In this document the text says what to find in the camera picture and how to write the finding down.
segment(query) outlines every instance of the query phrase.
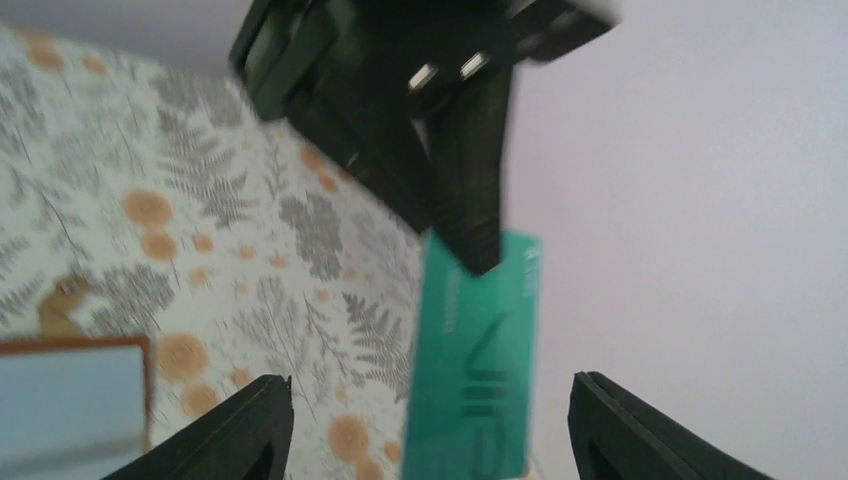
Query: green label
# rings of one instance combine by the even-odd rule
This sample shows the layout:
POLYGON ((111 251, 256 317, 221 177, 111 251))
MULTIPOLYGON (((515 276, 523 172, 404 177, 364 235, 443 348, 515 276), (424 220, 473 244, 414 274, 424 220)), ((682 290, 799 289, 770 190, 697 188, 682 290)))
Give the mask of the green label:
POLYGON ((541 249, 521 233, 501 242, 501 264, 475 277, 429 235, 403 480, 524 474, 541 249))

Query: black device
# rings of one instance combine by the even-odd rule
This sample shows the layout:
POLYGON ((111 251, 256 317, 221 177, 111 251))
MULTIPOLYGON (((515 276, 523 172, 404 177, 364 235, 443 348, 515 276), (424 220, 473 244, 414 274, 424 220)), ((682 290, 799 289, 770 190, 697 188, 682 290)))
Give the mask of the black device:
POLYGON ((293 429, 291 377, 262 375, 104 480, 283 480, 293 429))
MULTIPOLYGON (((263 375, 105 480, 284 480, 291 378, 263 375)), ((597 372, 574 376, 568 429, 581 480, 773 480, 597 372)))
POLYGON ((602 0, 254 0, 230 63, 290 124, 472 273, 500 263, 514 66, 610 30, 602 0))
POLYGON ((772 480, 598 372, 574 376, 568 430, 581 480, 772 480))

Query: metal pin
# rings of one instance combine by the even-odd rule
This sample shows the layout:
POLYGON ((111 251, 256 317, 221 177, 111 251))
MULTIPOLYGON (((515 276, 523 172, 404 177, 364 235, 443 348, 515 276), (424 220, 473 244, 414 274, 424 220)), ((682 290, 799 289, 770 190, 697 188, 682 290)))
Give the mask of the metal pin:
POLYGON ((483 66, 487 63, 489 63, 489 57, 477 52, 462 65, 462 68, 459 69, 459 73, 462 74, 462 78, 464 80, 477 73, 477 71, 483 68, 483 66))
POLYGON ((418 90, 427 84, 433 77, 436 76, 438 69, 429 63, 425 63, 412 78, 409 79, 409 89, 418 90))
POLYGON ((551 22, 550 28, 552 28, 554 31, 562 32, 567 30, 568 28, 571 28, 571 26, 574 25, 579 19, 580 12, 577 10, 570 10, 568 12, 562 13, 560 16, 555 18, 551 22))

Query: wallpaper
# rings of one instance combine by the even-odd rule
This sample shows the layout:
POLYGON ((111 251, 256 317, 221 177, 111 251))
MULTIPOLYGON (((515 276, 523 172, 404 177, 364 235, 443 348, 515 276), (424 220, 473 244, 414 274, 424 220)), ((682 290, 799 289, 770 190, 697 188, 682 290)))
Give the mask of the wallpaper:
POLYGON ((288 480, 396 477, 420 248, 393 215, 223 78, 3 28, 0 115, 0 338, 83 275, 86 335, 154 342, 154 444, 292 375, 288 480))

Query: white wall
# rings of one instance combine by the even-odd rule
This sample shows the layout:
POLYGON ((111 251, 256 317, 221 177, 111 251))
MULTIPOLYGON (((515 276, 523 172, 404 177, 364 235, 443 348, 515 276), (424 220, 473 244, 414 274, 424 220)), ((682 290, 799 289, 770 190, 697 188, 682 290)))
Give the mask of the white wall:
POLYGON ((845 478, 848 3, 622 3, 518 96, 542 466, 577 478, 570 373, 599 370, 770 475, 845 478))

